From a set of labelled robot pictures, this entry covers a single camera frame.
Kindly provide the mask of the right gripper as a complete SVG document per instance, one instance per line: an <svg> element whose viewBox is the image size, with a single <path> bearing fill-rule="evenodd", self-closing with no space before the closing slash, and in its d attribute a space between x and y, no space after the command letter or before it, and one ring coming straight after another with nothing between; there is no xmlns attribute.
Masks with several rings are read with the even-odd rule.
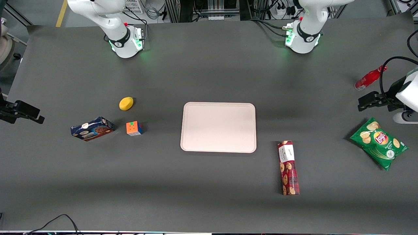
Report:
<svg viewBox="0 0 418 235"><path fill-rule="evenodd" d="M40 110L26 102L16 100L14 110L17 114L23 116L24 119L29 119L38 124L43 124L45 118L40 116ZM12 110L8 107L8 102L4 100L3 94L0 94L0 119L4 122L14 124L17 120Z"/></svg>

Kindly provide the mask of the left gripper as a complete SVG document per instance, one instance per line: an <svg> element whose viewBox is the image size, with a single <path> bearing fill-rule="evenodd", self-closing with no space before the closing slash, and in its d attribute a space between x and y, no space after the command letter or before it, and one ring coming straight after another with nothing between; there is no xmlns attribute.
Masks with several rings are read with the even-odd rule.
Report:
<svg viewBox="0 0 418 235"><path fill-rule="evenodd" d="M403 111L408 110L406 105L403 104L403 102L398 98L396 98L396 94L402 90L405 80L406 76L398 79L390 86L388 91L385 92L383 88L383 80L382 77L380 77L378 81L381 94L379 94L379 92L370 92L359 98L358 111L362 112L368 108L376 106L387 106L389 112L395 111L397 109L402 109Z"/></svg>

